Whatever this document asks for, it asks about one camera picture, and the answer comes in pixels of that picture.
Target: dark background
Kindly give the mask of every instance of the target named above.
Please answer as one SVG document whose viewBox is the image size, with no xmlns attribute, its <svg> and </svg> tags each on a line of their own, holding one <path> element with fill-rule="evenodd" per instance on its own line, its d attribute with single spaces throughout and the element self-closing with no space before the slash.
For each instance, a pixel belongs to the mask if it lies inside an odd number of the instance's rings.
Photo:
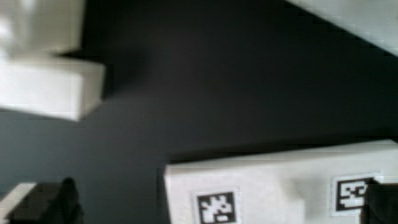
<svg viewBox="0 0 398 224">
<path fill-rule="evenodd" d="M 394 137 L 398 58 L 280 0 L 88 0 L 80 123 L 0 112 L 0 183 L 74 177 L 87 224 L 168 223 L 167 163 Z"/>
</svg>

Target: white cube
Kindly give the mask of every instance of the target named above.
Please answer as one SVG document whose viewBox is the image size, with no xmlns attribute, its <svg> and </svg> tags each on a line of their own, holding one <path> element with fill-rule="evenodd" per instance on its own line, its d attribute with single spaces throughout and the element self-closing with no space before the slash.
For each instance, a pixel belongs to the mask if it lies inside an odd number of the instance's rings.
<svg viewBox="0 0 398 224">
<path fill-rule="evenodd" d="M 0 107 L 78 121 L 101 103 L 103 66 L 53 57 L 0 64 Z"/>
</svg>

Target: white block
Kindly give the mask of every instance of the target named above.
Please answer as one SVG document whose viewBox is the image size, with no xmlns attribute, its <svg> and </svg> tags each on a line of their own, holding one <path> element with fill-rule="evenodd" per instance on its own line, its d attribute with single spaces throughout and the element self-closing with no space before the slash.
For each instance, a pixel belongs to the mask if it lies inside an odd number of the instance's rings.
<svg viewBox="0 0 398 224">
<path fill-rule="evenodd" d="M 172 224 L 359 223 L 367 182 L 398 183 L 396 161 L 385 140 L 168 165 Z"/>
<path fill-rule="evenodd" d="M 398 56 L 396 0 L 287 0 Z"/>
<path fill-rule="evenodd" d="M 7 220 L 8 213 L 16 209 L 16 206 L 19 205 L 24 197 L 28 196 L 28 193 L 32 192 L 35 186 L 37 183 L 17 184 L 3 200 L 0 201 L 0 224 L 8 223 Z"/>
<path fill-rule="evenodd" d="M 0 64 L 0 107 L 78 121 L 101 102 L 103 66 L 53 57 Z"/>
<path fill-rule="evenodd" d="M 78 49 L 83 0 L 0 0 L 0 58 Z"/>
</svg>

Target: black surface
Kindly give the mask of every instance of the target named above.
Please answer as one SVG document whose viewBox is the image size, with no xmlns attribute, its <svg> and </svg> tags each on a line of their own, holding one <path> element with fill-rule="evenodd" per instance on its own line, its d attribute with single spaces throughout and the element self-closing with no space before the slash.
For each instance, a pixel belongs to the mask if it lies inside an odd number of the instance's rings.
<svg viewBox="0 0 398 224">
<path fill-rule="evenodd" d="M 371 184 L 366 190 L 360 224 L 398 223 L 398 184 Z"/>
<path fill-rule="evenodd" d="M 88 0 L 83 47 L 103 106 L 1 111 L 0 181 L 72 176 L 87 224 L 168 223 L 168 162 L 396 135 L 398 58 L 282 1 Z"/>
</svg>

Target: white foam block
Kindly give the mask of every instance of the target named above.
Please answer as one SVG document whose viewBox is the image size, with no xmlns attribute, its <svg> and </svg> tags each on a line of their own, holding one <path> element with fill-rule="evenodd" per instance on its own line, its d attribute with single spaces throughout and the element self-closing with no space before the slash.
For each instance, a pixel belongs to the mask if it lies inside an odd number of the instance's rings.
<svg viewBox="0 0 398 224">
<path fill-rule="evenodd" d="M 17 184 L 3 200 L 0 201 L 0 224 L 8 223 L 7 215 L 16 209 L 16 206 L 19 205 L 35 186 L 37 186 L 37 183 Z"/>
<path fill-rule="evenodd" d="M 78 49 L 85 0 L 0 0 L 0 58 Z"/>
<path fill-rule="evenodd" d="M 367 182 L 398 183 L 396 160 L 385 140 L 168 165 L 172 224 L 359 223 Z"/>
<path fill-rule="evenodd" d="M 396 0 L 287 0 L 398 56 Z"/>
<path fill-rule="evenodd" d="M 78 121 L 101 102 L 103 66 L 32 57 L 0 63 L 0 107 Z"/>
</svg>

